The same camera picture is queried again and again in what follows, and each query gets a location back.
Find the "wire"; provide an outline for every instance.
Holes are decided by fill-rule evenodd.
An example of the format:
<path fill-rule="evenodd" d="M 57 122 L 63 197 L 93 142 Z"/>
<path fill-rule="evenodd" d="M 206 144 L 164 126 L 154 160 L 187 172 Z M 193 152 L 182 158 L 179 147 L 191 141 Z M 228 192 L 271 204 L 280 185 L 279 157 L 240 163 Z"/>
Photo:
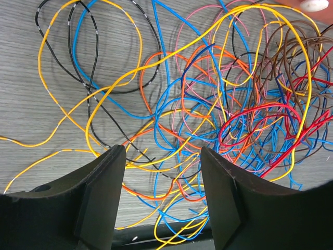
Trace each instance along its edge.
<path fill-rule="evenodd" d="M 258 4 L 262 1 L 254 3 L 249 1 L 251 2 L 250 5 L 242 5 L 233 9 L 228 9 L 228 7 L 230 4 L 239 2 L 239 0 L 228 5 L 224 5 L 220 1 L 220 6 L 203 6 L 191 12 L 187 18 L 183 18 L 161 1 L 152 0 L 160 42 L 157 32 L 146 13 L 136 2 L 130 1 L 139 8 L 150 25 L 158 43 L 158 51 L 149 56 L 142 64 L 143 42 L 137 24 L 121 6 L 103 0 L 103 2 L 121 10 L 130 19 L 140 40 L 136 69 L 127 72 L 112 85 L 103 88 L 100 88 L 94 82 L 95 71 L 98 67 L 99 36 L 101 33 L 99 33 L 90 8 L 97 1 L 93 0 L 87 6 L 81 1 L 67 2 L 55 13 L 45 34 L 40 28 L 38 18 L 41 8 L 48 0 L 39 5 L 35 15 L 36 25 L 43 38 L 38 57 L 39 74 L 46 92 L 59 106 L 64 113 L 64 117 L 58 122 L 50 136 L 40 143 L 24 144 L 7 137 L 0 137 L 0 140 L 11 141 L 25 147 L 37 147 L 49 142 L 62 122 L 68 118 L 85 132 L 89 150 L 79 149 L 79 152 L 84 150 L 97 157 L 99 152 L 94 149 L 90 139 L 101 146 L 102 149 L 109 147 L 106 142 L 99 138 L 93 126 L 93 121 L 94 124 L 97 122 L 95 115 L 99 108 L 102 108 L 125 137 L 123 145 L 126 147 L 127 155 L 130 155 L 132 148 L 134 149 L 135 156 L 127 158 L 126 161 L 127 171 L 141 170 L 153 174 L 153 178 L 155 178 L 153 191 L 145 193 L 138 191 L 131 180 L 124 179 L 123 189 L 135 196 L 139 202 L 152 209 L 152 211 L 146 217 L 138 219 L 137 222 L 116 229 L 123 230 L 135 227 L 157 215 L 154 234 L 156 239 L 162 243 L 158 249 L 167 244 L 179 244 L 186 240 L 195 239 L 209 221 L 199 156 L 200 149 L 203 146 L 213 149 L 227 160 L 261 178 L 265 178 L 276 167 L 283 168 L 285 170 L 284 174 L 271 181 L 288 177 L 291 188 L 302 188 L 302 184 L 294 180 L 295 177 L 292 174 L 296 165 L 313 156 L 320 149 L 333 150 L 329 148 L 329 145 L 333 142 L 327 140 L 329 124 L 333 118 L 333 105 L 329 103 L 333 99 L 330 90 L 333 85 L 330 82 L 332 67 L 329 62 L 329 54 L 333 50 L 333 46 L 332 40 L 326 37 L 332 26 L 320 32 L 315 22 L 305 14 L 290 7 Z M 72 19 L 74 11 L 77 11 L 78 4 L 81 4 L 84 10 L 76 27 L 73 41 L 71 41 Z M 58 14 L 70 5 L 72 7 L 67 20 L 67 43 L 75 73 L 71 73 L 61 64 L 47 40 Z M 157 6 L 163 7 L 182 22 L 176 36 L 174 52 L 166 50 Z M 200 33 L 189 20 L 195 13 L 208 8 L 216 8 L 219 13 L 213 21 L 213 25 L 206 32 Z M 286 8 L 303 15 L 306 21 L 289 21 L 278 12 L 278 10 Z M 242 34 L 238 27 L 240 23 L 246 35 L 253 37 L 253 34 L 250 34 L 247 29 L 248 24 L 241 19 L 242 13 L 247 10 L 259 10 L 263 16 L 264 24 L 262 27 L 258 27 L 260 33 L 255 51 L 250 50 L 245 34 Z M 86 14 L 91 17 L 96 33 L 96 43 L 93 48 L 95 58 L 89 76 L 81 69 L 76 58 L 78 36 Z M 267 14 L 272 14 L 275 20 L 266 22 Z M 228 29 L 224 30 L 222 36 L 217 35 L 219 30 L 222 30 L 220 29 L 222 22 L 226 19 L 229 19 Z M 184 25 L 190 27 L 197 37 L 192 42 L 178 48 Z M 309 32 L 303 28 L 304 25 L 310 27 L 315 35 L 309 36 Z M 273 29 L 273 27 L 276 28 L 273 32 L 270 32 L 271 35 L 269 36 L 268 30 Z M 237 52 L 235 30 L 244 44 L 245 52 Z M 230 33 L 233 53 L 226 50 Z M 224 38 L 222 43 L 217 40 L 217 37 Z M 180 54 L 184 50 L 188 51 L 187 48 L 199 41 L 202 41 L 203 44 L 197 44 L 194 51 L 189 53 L 189 56 Z M 87 97 L 84 97 L 69 112 L 57 101 L 43 78 L 41 65 L 45 45 L 57 64 L 74 81 L 80 82 L 87 91 Z M 244 56 L 247 56 L 247 61 L 241 60 Z M 171 58 L 175 58 L 175 68 L 169 64 Z M 146 96 L 145 90 L 156 78 L 161 63 L 164 63 L 165 66 L 167 84 L 164 89 L 161 87 L 161 95 L 157 102 L 152 105 Z M 155 72 L 148 82 L 144 82 L 144 76 L 147 74 L 146 69 L 151 67 L 155 67 Z M 173 77 L 173 69 L 179 72 L 179 77 Z M 114 90 L 116 87 L 125 86 L 134 81 L 138 73 L 138 88 L 121 92 Z M 124 80 L 127 77 L 131 77 L 129 81 Z M 138 90 L 140 90 L 148 115 L 137 116 L 132 114 L 121 106 L 121 102 L 116 102 L 110 96 L 111 94 L 128 94 Z M 99 93 L 103 94 L 101 98 L 96 96 Z M 97 103 L 93 111 L 91 111 L 91 98 L 94 98 Z M 128 98 L 124 95 L 123 100 L 126 102 Z M 127 136 L 121 128 L 123 125 L 117 122 L 111 115 L 112 112 L 105 108 L 103 102 L 106 99 L 118 107 L 123 115 L 140 119 L 144 125 L 137 128 L 134 135 Z M 83 128 L 72 118 L 72 113 L 85 102 L 87 102 L 88 107 L 88 122 Z M 151 149 L 151 146 L 149 148 L 144 147 L 144 150 L 141 151 L 135 145 L 138 139 L 144 140 L 143 136 L 154 139 L 159 154 L 163 155 L 162 157 L 150 159 L 147 152 L 149 150 L 149 152 L 152 152 L 151 154 L 155 154 L 155 148 Z M 50 159 L 60 152 L 68 151 L 74 151 L 74 149 L 56 151 L 29 165 L 11 180 L 5 192 L 9 190 L 12 183 L 19 176 L 38 163 Z M 185 202 L 189 204 L 190 215 L 186 218 L 172 216 L 173 209 L 178 208 L 180 203 Z M 184 223 L 184 226 L 177 232 L 173 229 L 171 221 Z M 158 237 L 157 229 L 161 223 L 165 223 L 173 235 L 168 240 Z M 194 229 L 194 233 L 187 234 L 187 229 Z"/>

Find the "black plastic jaw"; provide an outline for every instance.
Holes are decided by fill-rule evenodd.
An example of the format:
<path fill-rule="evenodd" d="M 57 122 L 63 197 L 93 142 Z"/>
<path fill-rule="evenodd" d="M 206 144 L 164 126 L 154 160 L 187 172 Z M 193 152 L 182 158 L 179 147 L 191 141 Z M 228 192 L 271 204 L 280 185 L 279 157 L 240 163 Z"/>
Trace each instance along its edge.
<path fill-rule="evenodd" d="M 30 192 L 0 195 L 0 249 L 110 250 L 125 162 L 114 146 Z"/>
<path fill-rule="evenodd" d="M 201 169 L 216 249 L 333 249 L 333 181 L 292 190 L 207 148 Z"/>

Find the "tangled wires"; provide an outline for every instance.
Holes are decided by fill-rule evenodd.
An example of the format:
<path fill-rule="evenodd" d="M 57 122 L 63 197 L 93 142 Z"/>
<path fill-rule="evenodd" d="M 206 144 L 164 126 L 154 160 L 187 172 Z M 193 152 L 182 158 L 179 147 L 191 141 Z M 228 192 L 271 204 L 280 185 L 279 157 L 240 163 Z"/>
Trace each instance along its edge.
<path fill-rule="evenodd" d="M 102 34 L 98 31 L 98 24 L 91 11 L 92 6 L 97 1 L 93 0 L 88 5 L 76 0 L 67 2 L 56 12 L 45 33 L 38 23 L 39 12 L 48 2 L 48 0 L 43 1 L 37 10 L 35 19 L 43 37 L 38 55 L 39 74 L 46 92 L 59 106 L 64 117 L 59 121 L 51 135 L 38 144 L 24 144 L 6 137 L 0 139 L 25 147 L 37 147 L 47 143 L 62 122 L 69 119 L 85 133 L 89 150 L 62 149 L 56 151 L 17 174 L 5 191 L 24 172 L 61 152 L 87 152 L 96 157 L 99 156 L 94 148 L 95 145 L 105 149 L 109 147 L 106 142 L 99 138 L 93 127 L 93 119 L 101 108 L 123 134 L 125 138 L 123 145 L 126 146 L 126 151 L 134 150 L 136 153 L 136 157 L 127 159 L 126 168 L 153 173 L 155 178 L 153 192 L 144 194 L 139 192 L 135 186 L 131 186 L 130 180 L 125 176 L 123 188 L 137 197 L 149 209 L 152 209 L 152 212 L 136 223 L 117 229 L 134 227 L 156 214 L 158 218 L 154 234 L 163 247 L 166 244 L 178 244 L 194 239 L 209 221 L 204 186 L 200 176 L 200 149 L 202 146 L 212 148 L 229 161 L 262 178 L 273 173 L 276 167 L 285 168 L 284 174 L 271 179 L 271 181 L 288 177 L 291 186 L 297 188 L 301 188 L 302 185 L 293 179 L 292 170 L 295 165 L 305 161 L 322 148 L 331 150 L 328 146 L 331 142 L 327 141 L 329 122 L 333 118 L 332 106 L 330 105 L 332 99 L 330 91 L 332 85 L 330 83 L 331 67 L 328 57 L 333 49 L 333 44 L 331 39 L 326 36 L 331 27 L 320 32 L 314 21 L 297 10 L 294 11 L 298 12 L 300 16 L 303 15 L 305 21 L 289 21 L 278 12 L 278 10 L 288 7 L 258 4 L 258 2 L 252 1 L 249 1 L 249 5 L 238 6 L 231 10 L 228 9 L 229 5 L 225 6 L 220 1 L 220 5 L 201 7 L 184 18 L 166 4 L 153 0 L 152 8 L 157 25 L 156 31 L 142 8 L 135 1 L 131 1 L 147 20 L 154 40 L 157 42 L 157 52 L 142 63 L 143 39 L 134 19 L 121 6 L 108 0 L 102 1 L 122 11 L 133 24 L 140 42 L 137 68 L 119 77 L 114 84 L 100 88 L 98 83 L 94 81 L 94 74 L 98 61 L 99 36 Z M 84 7 L 84 11 L 72 40 L 70 27 L 73 13 L 78 4 Z M 168 52 L 165 49 L 157 5 L 189 26 L 197 34 L 197 38 L 178 48 L 183 24 L 175 41 L 174 52 Z M 61 64 L 47 41 L 59 12 L 68 6 L 72 6 L 67 20 L 68 51 L 75 74 L 70 73 L 70 70 Z M 203 9 L 212 8 L 219 9 L 220 13 L 213 25 L 201 34 L 188 19 Z M 242 26 L 249 36 L 247 25 L 241 20 L 241 14 L 249 9 L 260 11 L 264 20 L 263 27 L 259 29 L 259 39 L 255 51 L 250 50 L 246 36 L 242 34 L 240 29 Z M 90 74 L 84 72 L 76 57 L 80 28 L 86 14 L 89 14 L 96 34 L 95 59 Z M 265 18 L 267 14 L 273 14 L 276 20 L 267 22 Z M 221 35 L 221 27 L 228 20 L 229 23 Z M 269 35 L 272 26 L 278 26 L 278 28 Z M 311 29 L 311 35 L 304 27 Z M 223 37 L 224 41 L 218 42 L 218 36 Z M 237 51 L 235 36 L 241 38 L 244 51 Z M 233 45 L 232 53 L 226 50 L 228 40 L 231 40 Z M 87 96 L 70 111 L 66 111 L 61 106 L 43 78 L 41 55 L 45 44 L 58 65 L 75 82 L 83 85 L 87 92 Z M 192 45 L 197 46 L 193 53 L 189 57 L 183 56 L 181 52 Z M 174 58 L 178 73 L 178 77 L 175 79 L 171 74 L 174 67 L 169 65 L 171 58 Z M 145 91 L 153 84 L 160 84 L 154 80 L 159 73 L 161 64 L 165 66 L 167 84 L 162 86 L 163 91 L 156 105 L 152 105 L 149 103 Z M 144 82 L 144 76 L 147 74 L 146 69 L 151 67 L 155 67 L 155 72 L 150 80 Z M 123 82 L 128 76 L 131 76 L 131 79 L 128 82 Z M 138 87 L 133 87 L 129 91 L 114 91 L 116 86 L 133 84 L 136 76 L 138 76 L 139 81 Z M 126 95 L 135 91 L 139 91 L 142 96 L 142 101 L 147 109 L 146 116 L 132 114 L 112 98 L 112 94 Z M 94 110 L 91 109 L 91 98 L 96 101 Z M 144 120 L 143 127 L 138 126 L 137 133 L 128 137 L 124 132 L 124 126 L 121 127 L 112 116 L 112 112 L 103 105 L 106 100 L 111 101 L 123 111 L 126 119 Z M 88 116 L 85 128 L 71 117 L 71 114 L 84 103 L 87 103 Z M 169 124 L 165 123 L 166 118 L 171 121 Z M 147 136 L 154 139 L 164 157 L 156 157 L 156 152 L 151 153 L 152 157 L 148 157 L 148 148 L 140 149 L 135 144 L 138 138 Z M 161 185 L 162 178 L 170 183 L 166 190 Z M 142 182 L 143 184 L 148 183 L 145 179 L 142 179 Z M 186 219 L 172 216 L 172 210 L 184 202 L 189 204 L 191 215 Z M 180 231 L 176 232 L 172 228 L 171 221 L 185 224 Z M 160 223 L 165 223 L 174 236 L 168 240 L 160 239 L 157 233 Z M 187 235 L 187 229 L 195 229 L 195 231 Z"/>

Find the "white object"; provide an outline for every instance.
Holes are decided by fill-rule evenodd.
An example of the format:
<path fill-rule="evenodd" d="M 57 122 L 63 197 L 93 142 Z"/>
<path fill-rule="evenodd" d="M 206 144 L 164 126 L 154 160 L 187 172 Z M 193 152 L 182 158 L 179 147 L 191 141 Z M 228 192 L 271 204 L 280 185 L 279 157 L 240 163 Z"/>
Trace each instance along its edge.
<path fill-rule="evenodd" d="M 306 12 L 317 12 L 328 7 L 328 0 L 305 0 L 301 2 L 300 8 Z"/>

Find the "black wire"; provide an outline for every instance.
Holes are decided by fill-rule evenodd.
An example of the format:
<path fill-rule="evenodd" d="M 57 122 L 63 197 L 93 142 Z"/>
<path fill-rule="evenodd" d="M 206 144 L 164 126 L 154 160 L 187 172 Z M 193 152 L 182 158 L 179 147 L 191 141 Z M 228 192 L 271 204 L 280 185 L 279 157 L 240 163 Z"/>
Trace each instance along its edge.
<path fill-rule="evenodd" d="M 224 81 L 224 98 L 225 98 L 225 103 L 227 105 L 227 110 L 228 110 L 228 116 L 230 114 L 230 109 L 229 109 L 229 103 L 228 103 L 228 98 L 227 98 L 227 80 L 228 80 L 228 77 L 229 77 L 229 74 L 232 70 L 232 68 L 234 67 L 235 63 L 242 57 L 242 56 L 245 56 L 245 55 L 256 55 L 257 53 L 256 52 L 245 52 L 243 54 L 241 54 L 240 56 L 236 57 L 236 59 L 233 61 L 233 63 L 231 64 L 228 72 L 227 72 L 227 75 L 225 76 L 225 81 Z M 224 137 L 222 138 L 222 142 L 227 138 L 227 136 L 230 134 L 231 132 L 231 126 L 229 125 L 229 130 L 228 132 L 224 135 Z"/>
<path fill-rule="evenodd" d="M 254 5 L 254 4 L 258 4 L 258 3 L 261 3 L 263 2 L 264 0 L 258 0 L 250 5 Z M 239 13 L 239 15 L 237 16 L 237 18 L 239 18 L 241 16 L 241 14 L 243 14 L 243 12 Z M 236 54 L 236 49 L 235 49 L 235 26 L 233 25 L 233 32 L 232 32 L 232 44 L 233 44 L 233 53 L 234 53 L 234 56 L 237 58 L 237 54 Z"/>
<path fill-rule="evenodd" d="M 36 12 L 36 15 L 35 15 L 35 21 L 36 21 L 36 25 L 42 35 L 42 37 L 44 37 L 44 33 L 42 32 L 40 26 L 39 26 L 39 23 L 38 23 L 38 15 L 39 15 L 39 12 L 41 10 L 41 8 L 43 7 L 43 5 L 45 3 L 47 3 L 48 1 L 50 0 L 44 0 L 38 7 L 38 10 Z M 153 30 L 153 33 L 157 39 L 157 42 L 158 42 L 158 46 L 159 46 L 159 52 L 161 52 L 161 45 L 160 45 L 160 41 L 159 41 L 159 38 L 157 36 L 157 33 L 154 29 L 154 27 L 152 26 L 149 18 L 147 17 L 147 15 L 145 14 L 145 12 L 142 10 L 142 8 L 134 1 L 130 0 L 133 4 L 135 4 L 139 9 L 140 11 L 144 14 L 144 16 L 146 17 L 149 25 L 151 26 L 152 30 Z M 77 6 L 77 4 L 80 3 L 85 9 L 86 11 L 89 13 L 92 21 L 93 21 L 93 24 L 94 24 L 94 28 L 96 30 L 96 53 L 95 53 L 95 61 L 94 61 L 94 65 L 93 65 L 93 69 L 92 69 L 92 74 L 91 74 L 91 79 L 89 81 L 89 85 L 87 85 L 84 80 L 82 79 L 82 77 L 80 76 L 80 73 L 74 63 L 74 59 L 73 59 L 73 53 L 72 53 L 72 49 L 71 49 L 71 39 L 70 39 L 70 21 L 71 21 L 71 18 L 72 18 L 72 15 L 73 15 L 73 12 L 74 12 L 74 9 L 75 7 Z M 78 82 L 82 83 L 83 86 L 86 88 L 87 90 L 87 93 L 88 95 L 92 94 L 92 91 L 91 89 L 93 88 L 91 85 L 92 85 L 92 82 L 93 82 L 93 77 L 94 77 L 94 73 L 95 73 L 95 69 L 96 69 L 96 65 L 97 65 L 97 59 L 98 59 L 98 28 L 97 28 L 97 24 L 95 22 L 95 19 L 93 17 L 93 15 L 91 14 L 90 10 L 88 9 L 88 7 L 81 1 L 77 1 L 76 4 L 72 7 L 71 11 L 70 11 L 70 14 L 69 14 L 69 17 L 68 17 L 68 27 L 67 27 L 67 33 L 68 33 L 68 50 L 69 50 L 69 54 L 70 54 L 70 59 L 71 59 L 71 62 L 72 62 L 72 65 L 74 67 L 74 70 L 75 70 L 75 73 L 78 75 L 78 78 L 75 77 L 72 73 L 70 73 L 62 64 L 61 62 L 57 59 L 52 47 L 50 46 L 50 44 L 48 43 L 48 41 L 46 40 L 46 44 L 53 56 L 53 58 L 55 59 L 55 61 L 57 62 L 57 64 L 68 74 L 70 75 L 71 77 L 73 77 L 75 80 L 77 80 Z M 145 88 L 146 86 L 148 86 L 156 77 L 157 73 L 158 73 L 158 70 L 159 70 L 159 67 L 160 65 L 157 65 L 157 68 L 155 70 L 155 73 L 153 75 L 153 77 L 143 86 L 143 88 Z M 137 90 L 139 90 L 140 88 L 137 88 L 137 89 L 134 89 L 134 90 L 130 90 L 130 91 L 124 91 L 124 92 L 113 92 L 114 94 L 126 94 L 126 93 L 130 93 L 130 92 L 135 92 Z M 94 96 L 93 97 L 95 99 L 95 101 L 97 103 L 99 103 L 99 100 Z M 87 103 L 88 103 L 88 117 L 90 117 L 90 112 L 91 112 L 91 106 L 90 106 L 90 102 L 89 102 L 89 99 L 87 100 Z M 143 152 L 141 152 L 133 143 L 132 141 L 128 138 L 128 136 L 125 134 L 125 132 L 122 130 L 122 128 L 119 126 L 119 124 L 117 123 L 117 121 L 113 118 L 113 116 L 109 113 L 109 111 L 103 106 L 101 105 L 101 108 L 103 109 L 103 111 L 111 118 L 111 120 L 114 122 L 114 124 L 117 126 L 117 128 L 120 130 L 120 132 L 123 134 L 123 136 L 126 138 L 126 140 L 133 146 L 133 148 L 135 150 L 137 150 L 142 156 L 144 156 L 148 161 L 147 162 L 139 162 L 139 161 L 133 161 L 131 159 L 128 159 L 128 161 L 131 161 L 131 162 L 135 162 L 135 163 L 140 163 L 140 164 L 145 164 L 145 163 L 151 163 L 153 160 L 155 160 L 155 158 L 153 159 L 150 159 L 148 156 L 146 156 Z M 103 142 L 95 133 L 94 131 L 94 127 L 93 127 L 93 123 L 90 124 L 90 128 L 91 128 L 91 131 L 92 131 L 92 134 L 94 135 L 94 137 L 96 138 L 96 140 L 104 147 L 107 147 L 109 148 L 110 146 L 107 145 L 105 142 Z M 156 169 L 156 170 L 159 170 L 159 168 L 155 165 L 155 164 L 152 164 L 153 167 Z M 188 178 L 191 178 L 193 176 L 195 176 L 197 173 L 199 173 L 201 171 L 201 169 L 199 169 L 196 173 L 192 174 L 191 176 L 189 177 L 180 177 L 178 179 L 188 179 Z M 171 177 L 171 176 L 168 176 L 166 175 L 165 173 L 162 173 L 161 174 L 169 179 L 175 179 L 175 177 Z"/>
<path fill-rule="evenodd" d="M 38 28 L 38 30 L 40 31 L 40 34 L 41 34 L 41 36 L 44 38 L 44 33 L 43 33 L 43 31 L 41 30 L 41 28 L 40 28 L 40 25 L 39 25 L 39 22 L 38 22 L 38 16 L 39 16 L 39 12 L 40 12 L 40 10 L 41 10 L 41 8 L 45 5 L 45 3 L 47 3 L 49 0 L 44 0 L 40 5 L 39 5 L 39 7 L 38 7 L 38 9 L 37 9 L 37 12 L 36 12 L 36 15 L 35 15 L 35 22 L 36 22 L 36 26 L 37 26 L 37 28 Z M 55 61 L 58 63 L 58 65 L 68 74 L 68 75 L 70 75 L 71 77 L 73 77 L 75 80 L 77 80 L 78 82 L 81 82 L 83 85 L 84 85 L 84 87 L 87 89 L 87 92 L 88 92 L 88 94 L 92 94 L 92 92 L 91 92 L 91 83 L 92 83 L 92 80 L 93 80 L 93 75 L 94 75 L 94 73 L 95 73 L 95 69 L 96 69 L 96 64 L 97 64 L 97 59 L 98 59 L 98 29 L 97 29 L 97 24 L 96 24 L 96 22 L 95 22 L 95 19 L 94 19 L 94 17 L 91 15 L 91 12 L 90 12 L 90 10 L 87 8 L 87 6 L 83 3 L 83 2 L 81 2 L 81 1 L 77 1 L 75 4 L 74 4 L 74 6 L 72 7 L 72 9 L 71 9 L 71 12 L 70 12 L 70 16 L 69 16 L 69 21 L 70 21 L 70 19 L 71 19 L 71 16 L 72 16 L 72 14 L 73 14 L 73 11 L 74 11 L 74 9 L 75 9 L 75 7 L 76 7 L 76 5 L 77 5 L 77 3 L 80 3 L 86 10 L 87 10 L 87 12 L 90 14 L 90 16 L 91 16 L 91 19 L 92 19 L 92 21 L 93 21 L 93 24 L 94 24 L 94 27 L 95 27 L 95 30 L 96 30 L 96 55 L 95 55 L 95 61 L 94 61 L 94 66 L 93 66 L 93 70 L 92 70 L 92 77 L 91 77 L 91 80 L 90 80 L 90 82 L 89 82 L 89 85 L 86 85 L 85 83 L 84 83 L 84 81 L 83 81 L 83 79 L 82 79 L 82 77 L 80 76 L 80 74 L 79 74 L 79 72 L 78 72 L 78 70 L 77 70 L 77 68 L 76 68 L 76 66 L 75 66 L 75 64 L 74 64 L 74 61 L 73 61 L 73 55 L 72 55 L 72 53 L 71 53 L 71 43 L 70 43 L 70 25 L 68 25 L 68 34 L 69 34 L 69 36 L 68 36 L 68 46 L 69 46 L 69 51 L 70 51 L 70 57 L 71 57 L 71 62 L 72 62 L 72 64 L 73 64 L 73 67 L 74 67 L 74 69 L 75 69 L 75 72 L 76 72 L 76 74 L 78 75 L 78 78 L 77 77 L 75 77 L 72 73 L 70 73 L 69 72 L 69 70 L 67 70 L 62 64 L 61 64 L 61 62 L 58 60 L 58 58 L 57 58 L 57 56 L 55 55 L 55 53 L 54 53 L 54 51 L 53 51 L 53 49 L 52 49 L 52 47 L 51 47 L 51 45 L 49 44 L 49 42 L 46 40 L 45 42 L 46 42 L 46 44 L 47 44 L 47 46 L 48 46 L 48 48 L 49 48 L 49 50 L 50 50 L 50 52 L 51 52 L 51 54 L 52 54 L 52 56 L 53 56 L 53 58 L 55 59 Z M 103 105 L 101 105 L 101 107 L 102 107 L 102 109 L 104 110 L 104 112 L 112 119 L 112 121 L 116 124 L 116 126 L 120 129 L 120 131 L 123 133 L 123 135 L 124 135 L 124 137 L 127 139 L 127 141 L 140 153 L 140 154 L 142 154 L 142 155 L 144 155 L 132 142 L 131 142 L 131 140 L 127 137 L 127 135 L 124 133 L 124 131 L 121 129 L 121 127 L 119 126 L 119 124 L 117 123 L 117 121 L 112 117 L 112 115 L 105 109 L 105 107 L 103 106 Z M 110 146 L 109 145 L 107 145 L 106 143 L 104 143 L 97 135 L 96 135 L 96 133 L 95 133 L 95 131 L 94 131 L 94 128 L 93 128 L 93 126 L 92 126 L 92 124 L 91 124 L 91 130 L 92 130 L 92 133 L 93 133 L 93 135 L 94 135 L 94 137 L 96 138 L 96 140 L 101 144 L 101 145 L 103 145 L 104 147 L 107 147 L 107 148 L 110 148 Z M 147 163 L 147 162 L 138 162 L 138 161 L 133 161 L 133 160 L 131 160 L 131 159 L 127 159 L 128 161 L 131 161 L 131 162 L 135 162 L 135 163 Z"/>
<path fill-rule="evenodd" d="M 162 52 L 162 48 L 161 48 L 160 39 L 158 38 L 157 33 L 156 33 L 156 30 L 155 30 L 155 28 L 153 27 L 153 25 L 152 25 L 150 19 L 148 18 L 147 14 L 144 12 L 144 10 L 140 7 L 140 5 L 138 5 L 137 2 L 135 2 L 135 1 L 133 1 L 133 0 L 130 0 L 130 1 L 131 1 L 131 2 L 132 2 L 132 3 L 133 3 L 133 4 L 134 4 L 134 5 L 135 5 L 135 6 L 136 6 L 141 12 L 142 12 L 142 14 L 145 16 L 145 18 L 146 18 L 148 24 L 149 24 L 150 27 L 151 27 L 152 32 L 154 33 L 154 36 L 155 36 L 155 38 L 156 38 L 156 41 L 157 41 L 157 44 L 158 44 L 158 50 L 159 50 L 159 52 L 161 53 L 161 52 Z M 162 58 L 162 55 L 161 55 L 161 54 L 158 55 L 158 61 L 160 61 L 161 58 Z M 152 76 L 152 78 L 151 78 L 147 83 L 145 83 L 145 84 L 142 86 L 143 89 L 144 89 L 145 87 L 147 87 L 149 84 L 151 84 L 153 80 L 155 80 L 155 78 L 156 78 L 156 76 L 157 76 L 157 73 L 158 73 L 159 69 L 160 69 L 160 64 L 158 64 L 158 65 L 156 66 L 156 69 L 155 69 L 155 72 L 154 72 L 154 75 Z M 140 87 L 137 87 L 137 88 L 135 88 L 135 89 L 133 89 L 133 90 L 128 90 L 128 91 L 112 91 L 111 93 L 112 93 L 112 94 L 115 94 L 115 95 L 119 95 L 119 94 L 128 94 L 128 93 L 136 92 L 136 91 L 138 91 L 138 90 L 140 90 Z"/>
<path fill-rule="evenodd" d="M 96 24 L 96 21 L 95 21 L 95 18 L 93 17 L 93 15 L 91 14 L 90 10 L 88 9 L 88 7 L 81 1 L 77 1 L 77 3 L 80 3 L 85 9 L 86 11 L 89 13 L 92 21 L 93 21 L 93 24 L 94 24 L 94 28 L 95 28 L 95 32 L 96 32 L 96 52 L 95 52 L 95 60 L 94 60 L 94 65 L 93 65 L 93 69 L 92 69 L 92 73 L 91 73 L 91 78 L 90 78 L 90 81 L 89 81 L 89 85 L 87 86 L 86 84 L 83 84 L 84 87 L 86 88 L 86 90 L 88 91 L 88 95 L 92 94 L 91 92 L 91 84 L 93 82 L 93 78 L 94 78 L 94 74 L 95 74 L 95 69 L 96 69 L 96 65 L 97 65 L 97 60 L 98 60 L 98 27 L 97 27 L 97 24 Z M 69 50 L 69 55 L 70 55 L 70 59 L 71 59 L 71 62 L 73 64 L 73 67 L 76 71 L 76 73 L 78 75 L 79 72 L 78 72 L 78 69 L 74 63 L 74 59 L 73 59 L 73 53 L 72 53 L 72 48 L 71 48 L 71 36 L 70 36 L 70 22 L 71 22 L 71 18 L 72 18 L 72 15 L 73 15 L 73 12 L 74 12 L 74 9 L 77 5 L 74 4 L 71 11 L 70 11 L 70 14 L 69 14 L 69 17 L 68 17 L 68 25 L 67 25 L 67 35 L 68 35 L 68 50 Z M 94 96 L 93 97 L 95 99 L 95 101 L 97 103 L 99 103 L 99 100 Z M 90 106 L 90 103 L 89 103 L 89 99 L 87 100 L 87 103 L 88 103 L 88 118 L 90 118 L 91 114 L 90 114 L 90 111 L 91 111 L 91 106 Z M 101 105 L 101 108 L 104 110 L 104 112 L 111 118 L 111 120 L 114 122 L 114 124 L 117 126 L 117 128 L 120 130 L 120 132 L 123 134 L 123 136 L 126 138 L 126 140 L 135 148 L 136 151 L 138 151 L 140 154 L 142 154 L 145 158 L 148 159 L 148 162 L 151 162 L 152 160 L 149 159 L 143 152 L 141 152 L 134 144 L 133 142 L 129 139 L 129 137 L 125 134 L 125 132 L 122 130 L 122 128 L 120 127 L 120 125 L 117 123 L 117 121 L 113 118 L 113 116 L 110 114 L 110 112 L 103 106 Z M 93 128 L 93 123 L 91 122 L 90 124 L 90 128 L 92 130 L 92 133 L 94 135 L 94 137 L 99 141 L 99 143 L 101 143 L 104 147 L 107 147 L 107 148 L 110 148 L 109 145 L 107 145 L 106 143 L 104 143 L 95 133 L 94 131 L 94 128 Z"/>

